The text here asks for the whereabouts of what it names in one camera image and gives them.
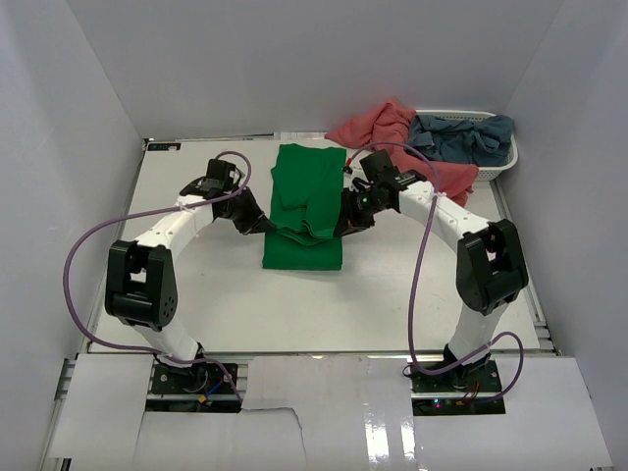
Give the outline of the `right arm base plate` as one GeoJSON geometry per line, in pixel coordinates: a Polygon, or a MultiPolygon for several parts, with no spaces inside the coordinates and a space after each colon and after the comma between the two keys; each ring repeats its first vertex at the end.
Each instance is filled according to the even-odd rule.
{"type": "Polygon", "coordinates": [[[415,417],[504,415],[502,398],[491,399],[502,390],[497,364],[490,359],[470,373],[456,370],[440,376],[419,373],[408,363],[402,375],[411,383],[415,417]]]}

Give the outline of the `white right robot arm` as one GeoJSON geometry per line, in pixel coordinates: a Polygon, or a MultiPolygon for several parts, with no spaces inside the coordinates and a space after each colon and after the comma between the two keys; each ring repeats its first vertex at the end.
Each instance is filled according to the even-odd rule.
{"type": "Polygon", "coordinates": [[[401,171],[385,150],[361,158],[359,164],[360,176],[340,195],[334,235],[364,232],[374,226],[376,214],[393,210],[422,224],[426,236],[436,235],[453,251],[461,300],[458,323],[441,365],[414,369],[420,375],[443,376],[451,389],[466,391],[501,338],[496,328],[502,313],[529,284],[518,231],[507,219],[493,222],[467,211],[419,172],[401,171]]]}

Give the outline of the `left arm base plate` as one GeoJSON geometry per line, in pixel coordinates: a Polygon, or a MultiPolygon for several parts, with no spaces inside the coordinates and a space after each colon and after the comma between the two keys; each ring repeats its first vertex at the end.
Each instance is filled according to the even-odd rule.
{"type": "Polygon", "coordinates": [[[145,410],[167,413],[226,413],[241,411],[231,382],[237,385],[238,366],[224,363],[177,368],[156,362],[149,382],[145,410]]]}

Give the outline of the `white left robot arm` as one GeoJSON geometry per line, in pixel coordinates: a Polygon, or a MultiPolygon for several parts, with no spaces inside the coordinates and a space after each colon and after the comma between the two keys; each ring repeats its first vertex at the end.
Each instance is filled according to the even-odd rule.
{"type": "Polygon", "coordinates": [[[248,187],[250,172],[228,161],[228,155],[244,157],[224,151],[209,160],[206,173],[180,191],[155,225],[133,240],[114,242],[108,254],[107,314],[140,333],[153,354],[175,366],[174,380],[188,392],[205,385],[208,370],[196,360],[201,344],[176,317],[176,259],[218,219],[233,222],[245,236],[277,230],[248,187]]]}

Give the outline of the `green t shirt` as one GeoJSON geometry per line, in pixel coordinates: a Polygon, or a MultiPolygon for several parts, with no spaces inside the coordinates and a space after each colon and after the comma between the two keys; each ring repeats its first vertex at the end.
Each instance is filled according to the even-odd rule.
{"type": "Polygon", "coordinates": [[[340,215],[346,151],[282,144],[271,169],[270,219],[262,267],[287,271],[338,271],[342,242],[334,236],[340,215]]]}

